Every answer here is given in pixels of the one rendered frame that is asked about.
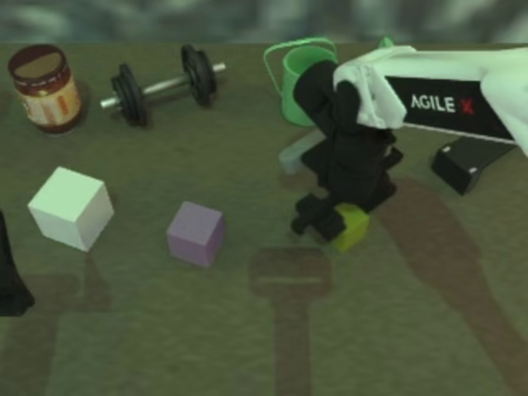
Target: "red x logo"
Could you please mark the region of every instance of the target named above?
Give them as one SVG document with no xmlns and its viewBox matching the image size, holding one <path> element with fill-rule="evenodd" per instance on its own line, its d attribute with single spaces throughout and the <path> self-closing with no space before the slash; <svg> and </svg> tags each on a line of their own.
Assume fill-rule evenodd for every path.
<svg viewBox="0 0 528 396">
<path fill-rule="evenodd" d="M 473 115 L 473 99 L 460 99 L 460 108 L 464 114 Z"/>
</svg>

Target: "brown jar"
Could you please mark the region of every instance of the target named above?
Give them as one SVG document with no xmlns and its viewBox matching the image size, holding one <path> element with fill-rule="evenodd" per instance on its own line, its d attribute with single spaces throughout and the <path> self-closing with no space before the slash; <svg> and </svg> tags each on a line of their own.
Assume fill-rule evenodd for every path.
<svg viewBox="0 0 528 396">
<path fill-rule="evenodd" d="M 48 135 L 69 132 L 81 118 L 81 100 L 64 52 L 31 45 L 9 60 L 9 73 L 27 118 Z"/>
</svg>

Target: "jar label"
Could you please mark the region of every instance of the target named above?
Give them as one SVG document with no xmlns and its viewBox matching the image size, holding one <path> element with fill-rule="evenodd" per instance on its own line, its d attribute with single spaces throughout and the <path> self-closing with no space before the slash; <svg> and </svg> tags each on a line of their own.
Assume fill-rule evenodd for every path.
<svg viewBox="0 0 528 396">
<path fill-rule="evenodd" d="M 27 118 L 37 125 L 57 126 L 71 121 L 81 110 L 75 81 L 70 78 L 57 92 L 42 97 L 19 94 L 26 108 Z"/>
</svg>

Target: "green object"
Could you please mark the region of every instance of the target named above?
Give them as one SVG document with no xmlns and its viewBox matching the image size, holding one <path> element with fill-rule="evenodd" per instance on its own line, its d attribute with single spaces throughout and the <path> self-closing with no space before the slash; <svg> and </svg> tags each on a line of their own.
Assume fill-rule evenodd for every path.
<svg viewBox="0 0 528 396">
<path fill-rule="evenodd" d="M 384 37 L 378 43 L 378 48 L 394 47 L 394 42 L 389 37 Z"/>
<path fill-rule="evenodd" d="M 330 49 L 324 48 L 321 45 L 327 45 Z M 282 88 L 276 80 L 275 74 L 271 70 L 268 62 L 268 56 L 272 52 L 282 50 L 289 47 L 298 47 L 291 49 L 282 59 L 283 77 Z M 297 105 L 294 99 L 294 88 L 300 75 L 304 73 L 310 66 L 321 62 L 323 60 L 332 60 L 337 63 L 337 48 L 336 45 L 324 37 L 312 37 L 302 40 L 288 41 L 273 45 L 264 51 L 264 64 L 267 72 L 270 74 L 271 80 L 275 85 L 277 92 L 282 99 L 282 115 L 292 124 L 300 126 L 312 126 L 314 123 L 304 113 L 304 111 Z"/>
</svg>

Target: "bucket handle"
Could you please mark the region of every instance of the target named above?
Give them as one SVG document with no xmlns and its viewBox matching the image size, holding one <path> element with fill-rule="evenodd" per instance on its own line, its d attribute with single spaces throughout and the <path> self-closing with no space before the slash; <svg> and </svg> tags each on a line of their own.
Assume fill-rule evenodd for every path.
<svg viewBox="0 0 528 396">
<path fill-rule="evenodd" d="M 266 70 L 268 74 L 270 75 L 271 81 L 273 82 L 273 85 L 275 86 L 275 89 L 277 90 L 279 95 L 282 96 L 282 91 L 279 88 L 279 84 L 277 83 L 273 70 L 271 70 L 271 66 L 268 62 L 268 55 L 277 50 L 282 50 L 283 48 L 289 48 L 289 47 L 294 47 L 297 45 L 306 45 L 306 44 L 313 44 L 313 43 L 329 45 L 332 48 L 333 53 L 337 54 L 337 48 L 336 48 L 335 43 L 333 43 L 333 41 L 327 39 L 326 37 L 309 37 L 306 39 L 287 41 L 285 43 L 279 43 L 279 44 L 272 45 L 270 48 L 264 51 L 264 55 L 262 56 L 262 59 L 264 60 L 264 65 L 266 66 Z"/>
</svg>

